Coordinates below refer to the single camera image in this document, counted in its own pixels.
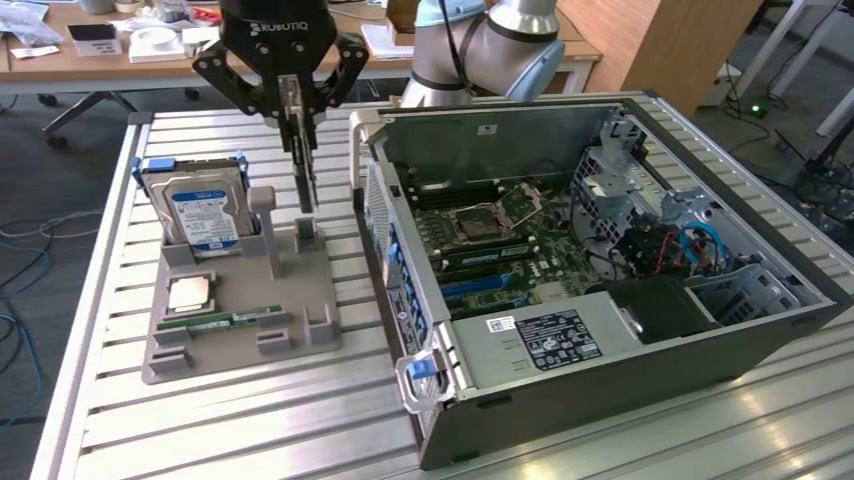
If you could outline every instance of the blue pcie slot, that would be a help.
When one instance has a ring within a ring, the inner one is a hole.
[[[467,293],[483,292],[485,290],[504,288],[509,283],[509,276],[509,273],[504,273],[496,277],[488,277],[481,280],[475,280],[461,285],[441,287],[441,296],[445,298],[457,297],[459,295],[465,295]]]

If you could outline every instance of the paper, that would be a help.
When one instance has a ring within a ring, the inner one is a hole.
[[[412,58],[414,47],[396,46],[385,25],[361,25],[361,34],[373,58],[380,60]]]
[[[58,53],[58,48],[50,45],[49,47],[38,48],[13,48],[9,51],[12,52],[12,55],[14,55],[14,58],[32,58]]]

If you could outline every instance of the blue cable on floor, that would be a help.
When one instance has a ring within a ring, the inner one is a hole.
[[[14,417],[12,417],[8,422],[0,425],[0,433],[2,433],[14,424],[17,419],[25,417],[32,411],[32,409],[34,408],[36,404],[38,403],[38,400],[41,400],[41,392],[44,389],[44,384],[41,382],[41,366],[38,365],[38,360],[36,358],[36,351],[32,347],[29,332],[26,332],[26,328],[24,328],[24,326],[20,323],[17,323],[17,320],[14,320],[14,318],[12,318],[10,316],[0,314],[0,318],[6,322],[9,322],[9,324],[12,325],[12,328],[17,329],[17,334],[24,339],[24,346],[26,347],[29,360],[32,360],[32,367],[36,371],[36,394],[33,395],[32,400],[29,400],[29,403],[24,406],[20,413]]]
[[[24,251],[24,252],[36,252],[36,253],[38,253],[38,255],[41,255],[44,257],[44,263],[41,264],[41,271],[38,272],[38,275],[36,275],[36,278],[33,278],[29,282],[26,282],[26,284],[24,286],[17,288],[17,290],[12,291],[10,293],[0,294],[0,297],[9,298],[9,297],[17,295],[18,293],[21,293],[29,287],[32,287],[36,284],[36,282],[44,278],[44,276],[48,273],[48,269],[50,268],[50,254],[46,252],[46,250],[42,250],[41,248],[16,247],[14,245],[8,244],[5,242],[0,242],[0,247],[9,248],[12,250],[20,250],[20,251]]]

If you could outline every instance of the hard drive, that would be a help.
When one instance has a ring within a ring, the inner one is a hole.
[[[162,223],[165,241],[189,244],[196,257],[226,255],[257,233],[246,205],[241,155],[210,160],[136,160],[132,174]]]

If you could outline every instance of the blue hard drive label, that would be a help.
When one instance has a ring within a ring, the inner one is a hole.
[[[237,228],[225,212],[228,196],[222,190],[176,193],[172,201],[186,243],[198,250],[221,250],[237,244]]]
[[[575,310],[517,320],[516,330],[533,365],[540,370],[601,356],[601,350]]]

